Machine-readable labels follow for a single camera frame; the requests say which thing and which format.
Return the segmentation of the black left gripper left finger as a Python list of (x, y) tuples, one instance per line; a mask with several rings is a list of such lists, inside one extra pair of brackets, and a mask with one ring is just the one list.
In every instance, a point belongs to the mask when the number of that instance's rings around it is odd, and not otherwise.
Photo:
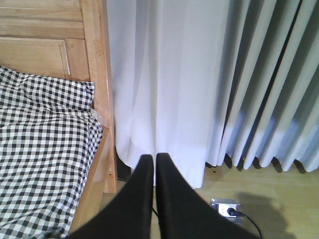
[(149, 239), (153, 208), (153, 157), (139, 162), (119, 193), (69, 239)]

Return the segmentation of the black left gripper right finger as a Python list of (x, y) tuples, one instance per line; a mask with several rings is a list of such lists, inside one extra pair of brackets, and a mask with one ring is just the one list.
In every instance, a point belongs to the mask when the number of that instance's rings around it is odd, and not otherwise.
[(156, 202), (163, 239), (255, 239), (221, 216), (186, 182), (168, 153), (156, 155)]

